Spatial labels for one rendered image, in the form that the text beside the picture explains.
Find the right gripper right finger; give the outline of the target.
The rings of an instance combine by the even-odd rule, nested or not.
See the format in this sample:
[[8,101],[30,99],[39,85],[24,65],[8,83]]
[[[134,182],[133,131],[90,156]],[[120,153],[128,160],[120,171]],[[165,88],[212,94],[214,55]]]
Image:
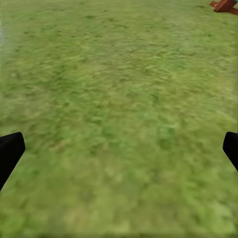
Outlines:
[[227,132],[223,150],[238,171],[238,133]]

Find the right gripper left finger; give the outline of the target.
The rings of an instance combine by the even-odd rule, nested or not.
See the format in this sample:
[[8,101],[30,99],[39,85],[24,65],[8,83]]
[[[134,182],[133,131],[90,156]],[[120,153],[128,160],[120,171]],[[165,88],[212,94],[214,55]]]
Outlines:
[[21,132],[0,137],[0,190],[25,151]]

